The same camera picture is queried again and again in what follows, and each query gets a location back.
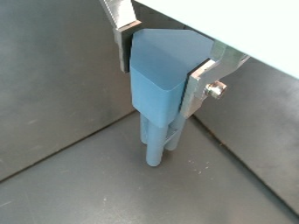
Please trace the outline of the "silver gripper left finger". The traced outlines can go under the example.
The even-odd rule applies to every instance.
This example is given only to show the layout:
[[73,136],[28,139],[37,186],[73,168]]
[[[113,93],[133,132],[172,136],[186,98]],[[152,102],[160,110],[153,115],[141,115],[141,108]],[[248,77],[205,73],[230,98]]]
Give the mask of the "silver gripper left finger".
[[141,22],[136,19],[130,0],[98,0],[108,21],[112,25],[114,41],[118,49],[120,70],[129,72],[129,56],[133,33],[141,29]]

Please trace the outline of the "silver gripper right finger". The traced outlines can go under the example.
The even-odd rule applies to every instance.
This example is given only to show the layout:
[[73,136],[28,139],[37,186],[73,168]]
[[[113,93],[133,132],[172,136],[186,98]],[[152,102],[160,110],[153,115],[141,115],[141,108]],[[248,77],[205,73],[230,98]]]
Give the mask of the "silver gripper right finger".
[[218,99],[225,85],[218,79],[232,74],[248,60],[249,56],[220,41],[214,41],[208,58],[190,72],[181,98],[180,114],[188,118],[200,108],[204,99]]

